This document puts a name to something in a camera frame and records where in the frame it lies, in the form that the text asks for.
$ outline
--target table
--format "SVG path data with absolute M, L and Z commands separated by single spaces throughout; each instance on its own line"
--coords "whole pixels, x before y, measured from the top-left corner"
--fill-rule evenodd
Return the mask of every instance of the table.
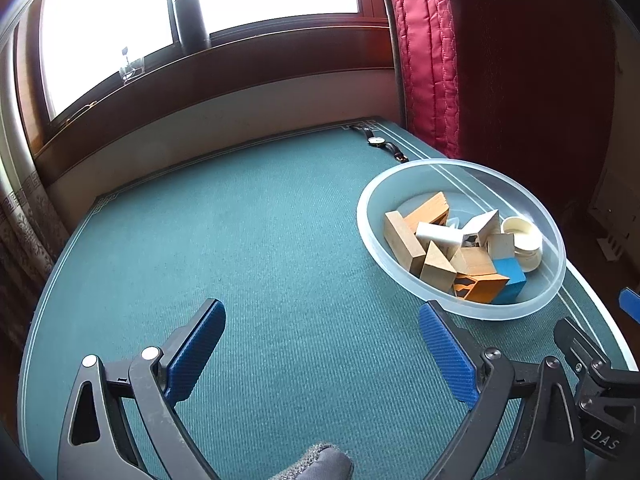
M 392 123 L 357 120 L 211 153 L 97 199 L 47 282 L 22 362 L 20 445 L 44 478 L 56 477 L 82 357 L 118 360 L 159 344 L 208 297 L 225 303 L 226 330 L 177 413 L 222 479 L 266 479 L 323 440 L 351 456 L 355 480 L 424 477 L 465 407 L 420 337 L 422 301 L 360 240 L 360 193 L 397 164 L 348 128 L 361 122 L 410 160 L 439 156 Z M 638 369 L 571 264 L 532 316 L 456 322 L 481 344 L 538 362 L 558 353 L 552 329 L 564 316 L 614 367 Z M 126 409 L 149 471 L 165 478 L 132 401 Z M 516 409 L 510 401 L 481 474 L 500 458 Z

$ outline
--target black thermos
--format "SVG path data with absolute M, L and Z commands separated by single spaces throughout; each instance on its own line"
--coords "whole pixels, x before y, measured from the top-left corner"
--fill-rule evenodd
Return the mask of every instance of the black thermos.
M 211 46 L 202 19 L 200 0 L 172 0 L 175 25 L 185 55 L 195 54 Z

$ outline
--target white curtain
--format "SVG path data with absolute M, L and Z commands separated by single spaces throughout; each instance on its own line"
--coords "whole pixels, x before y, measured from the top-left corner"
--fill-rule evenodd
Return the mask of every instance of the white curtain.
M 11 35 L 0 53 L 0 330 L 21 348 L 68 233 L 36 172 L 15 88 Z

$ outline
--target wooden floor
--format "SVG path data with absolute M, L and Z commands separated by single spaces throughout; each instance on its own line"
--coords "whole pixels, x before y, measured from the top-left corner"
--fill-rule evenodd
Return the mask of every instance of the wooden floor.
M 604 258 L 596 242 L 596 238 L 604 233 L 586 216 L 564 226 L 561 231 L 569 259 L 609 309 L 640 363 L 640 324 L 618 306 L 620 290 L 637 286 L 640 275 L 625 259 L 608 262 Z M 17 440 L 16 399 L 21 355 L 0 337 L 0 356 L 0 420 Z

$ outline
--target plastic bowl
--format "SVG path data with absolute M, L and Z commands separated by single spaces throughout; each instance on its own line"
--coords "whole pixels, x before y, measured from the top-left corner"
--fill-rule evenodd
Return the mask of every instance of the plastic bowl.
M 397 210 L 407 215 L 439 191 L 449 203 L 449 217 L 464 225 L 471 217 L 498 209 L 500 221 L 520 216 L 542 234 L 542 262 L 527 273 L 527 283 L 513 304 L 492 305 L 456 298 L 409 274 L 397 262 L 383 237 L 383 217 Z M 516 181 L 471 162 L 430 158 L 390 168 L 374 178 L 362 192 L 356 211 L 358 229 L 367 250 L 396 282 L 422 300 L 438 300 L 454 314 L 486 320 L 528 316 L 543 308 L 558 293 L 566 270 L 564 242 L 549 212 Z

